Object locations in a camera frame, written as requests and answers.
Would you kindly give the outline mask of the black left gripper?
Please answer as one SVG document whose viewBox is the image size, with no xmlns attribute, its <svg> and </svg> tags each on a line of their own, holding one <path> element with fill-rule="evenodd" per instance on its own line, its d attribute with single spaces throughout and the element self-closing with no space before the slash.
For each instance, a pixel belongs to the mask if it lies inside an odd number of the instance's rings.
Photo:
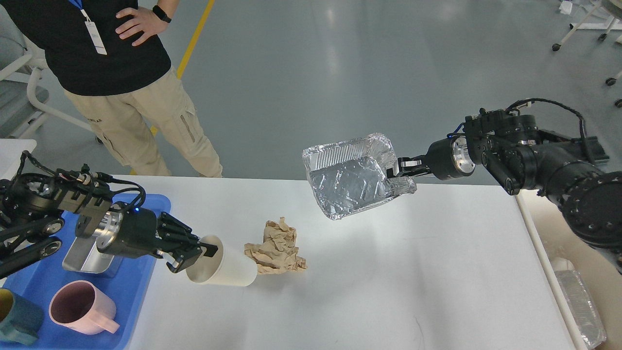
<svg viewBox="0 0 622 350">
<path fill-rule="evenodd" d="M 162 240 L 158 247 L 156 232 Z M 132 259 L 146 255 L 165 259 L 172 273 L 193 266 L 202 254 L 214 257 L 219 250 L 217 245 L 200 242 L 192 228 L 169 213 L 162 212 L 157 218 L 148 209 L 131 209 L 129 212 L 110 210 L 93 235 L 96 236 L 95 246 L 100 253 Z"/>
</svg>

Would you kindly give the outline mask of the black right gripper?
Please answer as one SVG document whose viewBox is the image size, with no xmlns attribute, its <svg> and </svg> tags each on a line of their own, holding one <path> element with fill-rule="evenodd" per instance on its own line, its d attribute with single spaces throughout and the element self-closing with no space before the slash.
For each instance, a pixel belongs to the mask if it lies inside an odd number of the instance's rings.
<svg viewBox="0 0 622 350">
<path fill-rule="evenodd" d="M 386 176 L 423 176 L 431 172 L 437 179 L 446 181 L 471 176 L 474 171 L 475 163 L 469 157 L 466 138 L 452 137 L 431 144 L 426 156 L 398 157 L 386 169 Z"/>
</svg>

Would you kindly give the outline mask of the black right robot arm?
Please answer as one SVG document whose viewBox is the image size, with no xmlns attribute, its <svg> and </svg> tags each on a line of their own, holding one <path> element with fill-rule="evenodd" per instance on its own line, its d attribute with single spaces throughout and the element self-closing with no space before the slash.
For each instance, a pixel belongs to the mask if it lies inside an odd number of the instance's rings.
<svg viewBox="0 0 622 350">
<path fill-rule="evenodd" d="M 539 128 L 533 115 L 520 112 L 536 101 L 518 100 L 493 111 L 481 108 L 431 144 L 426 154 L 398 158 L 387 177 L 433 175 L 446 181 L 469 176 L 482 165 L 509 195 L 537 190 L 557 206 L 579 239 L 620 270 L 622 175 L 598 167 L 608 156 L 597 137 L 587 137 L 580 112 L 570 109 L 580 133 L 570 138 Z"/>
</svg>

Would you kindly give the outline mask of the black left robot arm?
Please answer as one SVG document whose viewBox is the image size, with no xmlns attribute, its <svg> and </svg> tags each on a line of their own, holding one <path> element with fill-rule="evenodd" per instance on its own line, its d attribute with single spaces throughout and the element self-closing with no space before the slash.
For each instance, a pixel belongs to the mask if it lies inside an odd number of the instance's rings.
<svg viewBox="0 0 622 350">
<path fill-rule="evenodd" d="M 111 175 L 51 170 L 29 151 L 12 179 L 1 180 L 1 277 L 18 272 L 58 252 L 56 236 L 62 213 L 78 215 L 75 244 L 104 256 L 166 259 L 171 272 L 214 257 L 219 248 L 201 242 L 191 228 L 169 213 L 143 208 L 142 186 Z"/>
</svg>

